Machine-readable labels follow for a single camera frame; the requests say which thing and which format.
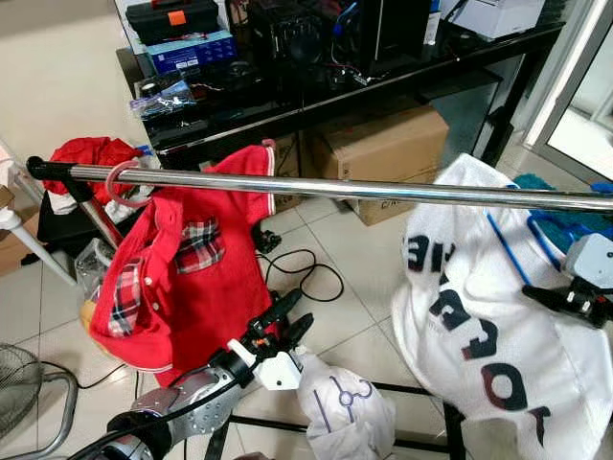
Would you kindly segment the white printed t-shirt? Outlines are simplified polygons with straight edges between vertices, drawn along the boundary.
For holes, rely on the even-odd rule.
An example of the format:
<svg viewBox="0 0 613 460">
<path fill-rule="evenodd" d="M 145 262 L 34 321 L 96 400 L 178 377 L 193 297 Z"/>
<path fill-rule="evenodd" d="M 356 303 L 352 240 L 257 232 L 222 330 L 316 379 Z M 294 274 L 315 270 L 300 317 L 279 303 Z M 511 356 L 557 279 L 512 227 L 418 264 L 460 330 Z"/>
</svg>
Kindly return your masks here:
<svg viewBox="0 0 613 460">
<path fill-rule="evenodd" d="M 563 288 L 529 211 L 421 203 L 390 311 L 413 377 L 463 413 L 474 460 L 596 460 L 613 412 L 610 345 L 526 297 Z"/>
</svg>

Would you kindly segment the blue plastic hanger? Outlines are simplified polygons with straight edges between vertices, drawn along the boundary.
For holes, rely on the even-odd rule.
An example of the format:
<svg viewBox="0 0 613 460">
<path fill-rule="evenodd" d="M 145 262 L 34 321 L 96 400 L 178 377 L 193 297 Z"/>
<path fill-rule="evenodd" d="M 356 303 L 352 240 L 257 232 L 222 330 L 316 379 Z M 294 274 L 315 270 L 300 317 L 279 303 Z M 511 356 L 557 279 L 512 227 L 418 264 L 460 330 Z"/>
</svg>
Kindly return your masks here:
<svg viewBox="0 0 613 460">
<path fill-rule="evenodd" d="M 525 218 L 513 218 L 509 226 L 503 226 L 498 218 L 486 213 L 491 231 L 502 245 L 503 253 L 525 286 L 537 286 L 534 264 L 525 262 L 527 255 L 537 251 L 538 257 L 555 273 L 564 271 L 570 251 L 591 234 L 599 234 L 612 240 L 610 217 L 591 212 L 570 212 L 529 209 Z"/>
</svg>

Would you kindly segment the pink plastic hanger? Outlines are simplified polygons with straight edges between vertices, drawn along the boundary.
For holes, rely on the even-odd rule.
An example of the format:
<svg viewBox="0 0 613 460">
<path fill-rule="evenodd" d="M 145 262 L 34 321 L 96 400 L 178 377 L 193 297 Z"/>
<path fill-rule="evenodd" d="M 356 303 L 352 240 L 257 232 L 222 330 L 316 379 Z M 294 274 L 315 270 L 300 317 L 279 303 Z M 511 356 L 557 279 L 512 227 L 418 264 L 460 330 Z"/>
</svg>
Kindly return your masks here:
<svg viewBox="0 0 613 460">
<path fill-rule="evenodd" d="M 279 147 L 279 145 L 277 145 L 276 141 L 267 139 L 267 137 L 261 141 L 261 145 L 262 148 L 266 150 L 268 154 L 270 154 L 270 163 L 268 163 L 270 171 L 267 172 L 267 175 L 272 176 L 273 171 L 275 171 L 276 149 Z M 127 209 L 141 209 L 141 207 L 148 205 L 150 194 L 153 192 L 153 187 L 148 187 L 148 192 L 145 193 L 145 195 L 141 195 L 140 189 L 142 188 L 142 185 L 136 185 L 134 198 L 131 198 L 128 193 L 117 192 L 119 175 L 122 175 L 128 170 L 139 170 L 139 168 L 144 167 L 142 158 L 145 157 L 149 157 L 149 154 L 141 154 L 141 156 L 136 156 L 134 158 L 127 159 L 127 161 L 117 163 L 117 165 L 111 167 L 109 172 L 106 173 L 105 180 L 103 181 L 104 195 L 108 196 L 111 202 L 117 202 L 119 206 L 125 206 Z"/>
</svg>

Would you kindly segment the white printed crumpled bag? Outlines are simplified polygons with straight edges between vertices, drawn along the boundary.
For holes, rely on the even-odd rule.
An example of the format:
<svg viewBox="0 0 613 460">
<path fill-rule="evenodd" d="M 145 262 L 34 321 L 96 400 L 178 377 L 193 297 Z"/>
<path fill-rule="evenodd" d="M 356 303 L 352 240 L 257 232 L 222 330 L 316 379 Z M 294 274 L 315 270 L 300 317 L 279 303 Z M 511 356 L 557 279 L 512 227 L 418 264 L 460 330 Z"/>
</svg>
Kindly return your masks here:
<svg viewBox="0 0 613 460">
<path fill-rule="evenodd" d="M 370 380 L 329 365 L 310 352 L 299 355 L 302 381 L 295 395 L 306 419 L 316 460 L 384 460 L 393 451 L 396 408 Z"/>
</svg>

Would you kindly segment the printed cardboard box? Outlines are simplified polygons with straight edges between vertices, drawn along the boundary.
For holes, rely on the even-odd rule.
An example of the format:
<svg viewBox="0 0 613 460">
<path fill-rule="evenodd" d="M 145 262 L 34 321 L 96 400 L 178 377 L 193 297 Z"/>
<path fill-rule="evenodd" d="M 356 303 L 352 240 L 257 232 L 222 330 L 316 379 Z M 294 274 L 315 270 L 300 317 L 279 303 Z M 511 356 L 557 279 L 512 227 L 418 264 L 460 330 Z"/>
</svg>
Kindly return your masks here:
<svg viewBox="0 0 613 460">
<path fill-rule="evenodd" d="M 273 150 L 273 175 L 277 178 L 301 178 L 301 134 L 276 137 Z M 303 200 L 302 195 L 276 195 L 273 197 L 273 214 L 293 209 Z"/>
</svg>

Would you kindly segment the aluminium glass sliding door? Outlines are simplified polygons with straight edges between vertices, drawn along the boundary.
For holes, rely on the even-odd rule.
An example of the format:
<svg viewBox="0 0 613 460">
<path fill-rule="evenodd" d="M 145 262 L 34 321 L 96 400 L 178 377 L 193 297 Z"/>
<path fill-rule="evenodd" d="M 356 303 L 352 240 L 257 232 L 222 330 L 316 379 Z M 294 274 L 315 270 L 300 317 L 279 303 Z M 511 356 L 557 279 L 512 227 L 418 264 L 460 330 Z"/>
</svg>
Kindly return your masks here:
<svg viewBox="0 0 613 460">
<path fill-rule="evenodd" d="M 530 97 L 535 114 L 522 145 L 587 183 L 612 174 L 610 0 L 571 0 L 569 21 Z"/>
</svg>

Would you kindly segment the red cloth bundle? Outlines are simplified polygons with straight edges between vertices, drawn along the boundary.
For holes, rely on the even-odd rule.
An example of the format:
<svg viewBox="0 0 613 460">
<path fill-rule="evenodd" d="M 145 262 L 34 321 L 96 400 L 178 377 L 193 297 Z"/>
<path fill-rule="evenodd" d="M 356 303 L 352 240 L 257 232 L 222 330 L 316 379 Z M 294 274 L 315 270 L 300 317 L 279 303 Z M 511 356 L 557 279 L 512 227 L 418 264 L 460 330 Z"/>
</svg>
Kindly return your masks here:
<svg viewBox="0 0 613 460">
<path fill-rule="evenodd" d="M 123 140 L 117 137 L 76 137 L 76 139 L 66 141 L 61 148 L 54 150 L 50 162 L 79 163 L 80 165 L 96 166 L 115 166 L 124 163 L 127 159 L 139 159 L 141 156 L 139 149 L 132 148 Z M 49 193 L 57 196 L 67 196 L 67 188 L 60 181 L 43 180 L 43 187 Z M 89 187 L 95 192 L 95 197 L 100 203 L 108 203 L 111 198 L 106 195 L 103 183 L 92 181 Z M 127 193 L 132 189 L 131 185 L 115 185 L 119 193 Z"/>
</svg>

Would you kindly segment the black desk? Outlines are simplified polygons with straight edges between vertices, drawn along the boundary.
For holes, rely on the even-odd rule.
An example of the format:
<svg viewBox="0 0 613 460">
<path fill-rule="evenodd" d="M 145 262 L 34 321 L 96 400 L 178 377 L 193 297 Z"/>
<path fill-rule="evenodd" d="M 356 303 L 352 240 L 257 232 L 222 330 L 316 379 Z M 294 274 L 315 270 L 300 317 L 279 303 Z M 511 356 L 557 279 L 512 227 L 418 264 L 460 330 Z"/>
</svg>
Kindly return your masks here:
<svg viewBox="0 0 613 460">
<path fill-rule="evenodd" d="M 167 120 L 148 120 L 142 127 L 166 166 L 196 170 L 198 163 L 227 156 L 250 142 L 298 134 L 378 104 L 433 104 L 469 89 L 493 86 L 485 102 L 466 106 L 460 115 L 471 123 L 473 136 L 465 150 L 495 165 L 510 140 L 515 109 L 563 30 L 563 23 L 556 22 L 482 42 L 461 38 L 457 28 L 447 26 L 424 64 L 390 71 L 369 84 L 355 83 L 340 92 L 284 91 L 266 73 L 251 102 L 202 103 Z"/>
</svg>

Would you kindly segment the grey floor fan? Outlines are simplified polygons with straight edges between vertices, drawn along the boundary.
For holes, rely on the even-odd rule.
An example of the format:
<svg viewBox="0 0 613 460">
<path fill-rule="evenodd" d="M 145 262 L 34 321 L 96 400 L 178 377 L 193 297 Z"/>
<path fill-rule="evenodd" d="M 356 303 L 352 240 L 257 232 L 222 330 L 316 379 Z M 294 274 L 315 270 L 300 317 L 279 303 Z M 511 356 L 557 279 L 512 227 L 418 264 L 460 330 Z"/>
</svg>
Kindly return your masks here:
<svg viewBox="0 0 613 460">
<path fill-rule="evenodd" d="M 78 407 L 79 381 L 75 374 L 55 363 L 36 359 L 30 351 L 0 342 L 0 439 L 12 432 L 38 403 L 42 385 L 61 380 L 66 385 L 64 415 L 56 437 L 47 447 L 0 460 L 45 460 L 60 448 L 71 433 Z"/>
</svg>

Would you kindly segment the black mesh computer case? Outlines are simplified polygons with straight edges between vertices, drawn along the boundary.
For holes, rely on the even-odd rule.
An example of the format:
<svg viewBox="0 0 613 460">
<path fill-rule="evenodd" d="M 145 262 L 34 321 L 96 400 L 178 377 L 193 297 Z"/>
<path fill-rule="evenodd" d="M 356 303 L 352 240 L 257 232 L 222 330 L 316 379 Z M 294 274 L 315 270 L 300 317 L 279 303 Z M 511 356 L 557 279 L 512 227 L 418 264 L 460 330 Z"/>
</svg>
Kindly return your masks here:
<svg viewBox="0 0 613 460">
<path fill-rule="evenodd" d="M 328 70 L 325 17 L 303 0 L 250 0 L 249 43 L 259 66 Z"/>
</svg>

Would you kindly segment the blue carton box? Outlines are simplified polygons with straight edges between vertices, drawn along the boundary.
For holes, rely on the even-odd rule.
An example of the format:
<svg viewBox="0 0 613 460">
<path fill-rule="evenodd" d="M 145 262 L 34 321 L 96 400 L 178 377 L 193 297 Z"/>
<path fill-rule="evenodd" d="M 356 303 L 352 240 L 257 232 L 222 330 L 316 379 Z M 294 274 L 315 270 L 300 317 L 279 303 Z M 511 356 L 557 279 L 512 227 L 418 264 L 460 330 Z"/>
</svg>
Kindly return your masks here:
<svg viewBox="0 0 613 460">
<path fill-rule="evenodd" d="M 146 47 L 148 58 L 158 74 L 172 73 L 201 64 L 228 62 L 238 57 L 238 47 L 231 32 L 190 34 L 188 38 L 172 40 Z"/>
</svg>

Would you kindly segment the white printer box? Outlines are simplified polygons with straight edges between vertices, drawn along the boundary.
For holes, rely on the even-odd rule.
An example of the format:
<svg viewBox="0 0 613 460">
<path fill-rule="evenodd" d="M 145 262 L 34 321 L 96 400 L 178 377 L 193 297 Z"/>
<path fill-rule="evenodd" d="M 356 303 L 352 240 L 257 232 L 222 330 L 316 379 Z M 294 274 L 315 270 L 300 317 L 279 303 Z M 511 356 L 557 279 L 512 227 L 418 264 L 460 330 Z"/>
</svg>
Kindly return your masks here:
<svg viewBox="0 0 613 460">
<path fill-rule="evenodd" d="M 546 0 L 441 0 L 443 18 L 486 39 L 522 34 L 537 26 Z"/>
</svg>

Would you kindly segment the black computer tower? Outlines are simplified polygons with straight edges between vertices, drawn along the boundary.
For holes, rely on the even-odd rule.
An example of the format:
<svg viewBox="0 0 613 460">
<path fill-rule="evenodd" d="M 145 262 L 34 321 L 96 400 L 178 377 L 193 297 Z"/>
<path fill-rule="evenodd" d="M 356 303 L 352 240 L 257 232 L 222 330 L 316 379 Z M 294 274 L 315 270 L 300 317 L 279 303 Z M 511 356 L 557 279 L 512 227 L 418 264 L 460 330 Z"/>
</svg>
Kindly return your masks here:
<svg viewBox="0 0 613 460">
<path fill-rule="evenodd" d="M 420 60 L 433 0 L 358 0 L 356 67 L 373 75 Z"/>
</svg>

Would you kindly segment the black toolbox orange latch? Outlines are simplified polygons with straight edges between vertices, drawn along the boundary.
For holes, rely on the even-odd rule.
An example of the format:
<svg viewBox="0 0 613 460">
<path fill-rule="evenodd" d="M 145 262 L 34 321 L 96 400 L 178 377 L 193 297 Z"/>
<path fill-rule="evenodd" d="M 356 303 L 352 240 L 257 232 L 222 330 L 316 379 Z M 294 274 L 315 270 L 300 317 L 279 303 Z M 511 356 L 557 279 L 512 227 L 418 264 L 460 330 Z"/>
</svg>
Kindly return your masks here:
<svg viewBox="0 0 613 460">
<path fill-rule="evenodd" d="M 145 45 L 220 30 L 215 0 L 149 0 L 127 6 L 124 13 L 128 26 Z"/>
</svg>

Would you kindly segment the black rack base frame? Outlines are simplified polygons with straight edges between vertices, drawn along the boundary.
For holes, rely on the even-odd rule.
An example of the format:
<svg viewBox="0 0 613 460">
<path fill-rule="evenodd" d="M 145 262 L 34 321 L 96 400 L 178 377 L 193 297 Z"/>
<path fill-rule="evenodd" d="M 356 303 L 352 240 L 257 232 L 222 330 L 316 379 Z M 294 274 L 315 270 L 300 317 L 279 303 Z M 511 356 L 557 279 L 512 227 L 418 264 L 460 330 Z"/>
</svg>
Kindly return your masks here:
<svg viewBox="0 0 613 460">
<path fill-rule="evenodd" d="M 402 393 L 416 396 L 428 396 L 433 398 L 424 387 L 406 386 L 393 384 L 392 382 L 373 382 L 373 386 L 377 390 L 387 391 L 387 393 Z M 396 438 L 394 446 L 402 449 L 412 449 L 417 451 L 435 452 L 435 454 L 446 454 L 448 460 L 467 460 L 467 452 L 465 452 L 465 444 L 463 439 L 463 430 L 461 422 L 464 416 L 456 410 L 452 404 L 443 402 L 443 423 L 445 429 L 442 434 L 442 442 L 424 442 L 416 441 L 416 439 Z M 226 447 L 226 439 L 232 426 L 262 426 L 262 428 L 270 428 L 283 430 L 284 432 L 306 433 L 307 426 L 299 424 L 288 424 L 287 422 L 267 420 L 267 418 L 254 418 L 241 415 L 231 415 L 228 417 L 226 424 L 212 433 L 207 442 L 207 447 L 201 450 L 203 460 L 220 460 L 223 449 Z"/>
</svg>

